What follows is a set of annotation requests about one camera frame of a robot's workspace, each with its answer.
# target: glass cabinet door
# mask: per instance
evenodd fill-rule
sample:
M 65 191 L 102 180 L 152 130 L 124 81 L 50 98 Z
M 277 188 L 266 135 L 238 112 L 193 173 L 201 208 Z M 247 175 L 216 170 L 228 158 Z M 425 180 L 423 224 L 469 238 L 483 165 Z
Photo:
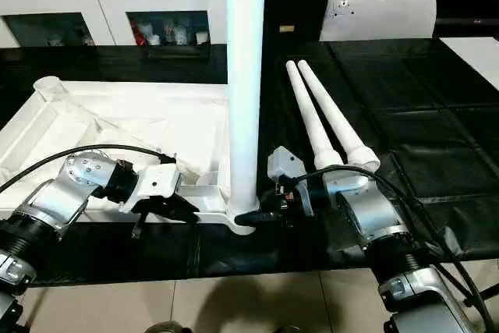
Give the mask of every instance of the glass cabinet door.
M 224 44 L 225 0 L 99 0 L 117 45 Z
M 95 45 L 81 13 L 6 15 L 2 18 L 20 47 Z
M 0 0 L 0 48 L 113 44 L 98 0 Z

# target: white vertical pole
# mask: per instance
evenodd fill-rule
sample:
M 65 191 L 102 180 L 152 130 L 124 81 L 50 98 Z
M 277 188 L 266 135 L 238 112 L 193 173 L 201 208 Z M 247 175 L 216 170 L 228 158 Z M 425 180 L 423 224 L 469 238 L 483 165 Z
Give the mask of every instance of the white vertical pole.
M 309 93 L 306 92 L 305 84 L 299 75 L 296 64 L 291 60 L 286 62 L 286 70 L 288 71 L 299 111 L 302 114 L 306 132 L 309 135 L 310 144 L 315 154 L 315 158 L 313 159 L 315 168 L 322 169 L 329 165 L 342 165 L 342 157 L 334 150 L 329 138 L 327 138 L 326 130 L 324 130 L 320 122 L 319 115 L 313 106 Z
M 255 211 L 264 0 L 227 0 L 229 218 Z

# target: floor tile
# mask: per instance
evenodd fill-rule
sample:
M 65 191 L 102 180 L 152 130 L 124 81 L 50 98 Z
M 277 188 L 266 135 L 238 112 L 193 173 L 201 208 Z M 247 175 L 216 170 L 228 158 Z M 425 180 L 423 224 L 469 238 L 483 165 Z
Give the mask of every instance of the floor tile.
M 331 333 L 317 272 L 177 282 L 172 318 L 194 333 Z
M 33 333 L 142 333 L 168 321 L 174 282 L 29 289 L 21 322 Z
M 334 333 L 383 333 L 390 314 L 369 269 L 322 271 L 320 276 Z
M 472 277 L 473 281 L 478 286 L 479 290 L 484 290 L 492 285 L 499 283 L 499 265 L 497 259 L 492 260 L 477 260 L 477 261 L 466 261 L 463 262 L 469 275 Z M 464 281 L 459 276 L 459 273 L 455 270 L 455 267 L 450 264 L 444 265 L 448 271 L 450 271 L 460 282 Z M 462 294 L 448 282 L 448 287 L 460 302 L 463 310 L 468 315 L 473 326 L 477 331 L 483 331 L 483 322 L 480 315 L 475 308 L 468 308 L 462 303 Z M 487 300 L 486 305 L 489 309 L 492 320 L 499 323 L 499 296 Z

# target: white pipe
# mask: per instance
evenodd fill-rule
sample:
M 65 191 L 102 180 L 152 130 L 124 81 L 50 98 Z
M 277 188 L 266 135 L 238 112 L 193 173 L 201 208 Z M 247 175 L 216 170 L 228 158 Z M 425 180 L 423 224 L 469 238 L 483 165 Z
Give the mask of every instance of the white pipe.
M 327 121 L 333 128 L 334 134 L 342 144 L 347 154 L 350 165 L 375 172 L 380 167 L 380 159 L 377 158 L 374 151 L 362 142 L 356 131 L 352 128 L 349 121 L 345 118 L 342 111 L 333 101 L 329 93 L 319 81 L 313 70 L 305 60 L 298 62 L 300 72 L 303 74 L 310 91 L 319 103 L 322 112 Z
M 255 211 L 264 0 L 227 0 L 228 215 Z
M 310 144 L 312 144 L 313 153 L 315 154 L 315 159 L 313 160 L 315 167 L 321 169 L 329 165 L 342 165 L 342 158 L 333 149 L 329 138 L 327 138 L 326 130 L 324 130 L 312 100 L 306 92 L 305 84 L 299 75 L 296 64 L 288 61 L 286 62 L 286 69 L 288 70 L 289 79 L 295 92 L 299 111 L 305 123 L 306 132 L 309 135 Z

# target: black fabric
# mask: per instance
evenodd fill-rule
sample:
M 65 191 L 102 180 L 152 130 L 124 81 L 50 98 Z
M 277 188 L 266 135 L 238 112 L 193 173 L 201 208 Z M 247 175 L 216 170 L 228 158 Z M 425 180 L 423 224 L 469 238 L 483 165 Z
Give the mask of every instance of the black fabric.
M 499 257 L 499 93 L 439 41 L 290 44 L 265 51 L 258 186 L 267 156 L 285 146 L 313 170 L 313 152 L 285 71 L 304 58 L 381 159 L 379 173 L 424 202 L 461 259 Z M 47 75 L 63 80 L 226 83 L 225 46 L 0 51 L 0 121 Z M 331 128 L 323 123 L 339 150 Z M 317 221 L 236 236 L 223 225 L 79 223 L 38 285 L 129 282 L 365 266 L 341 212 L 312 182 Z

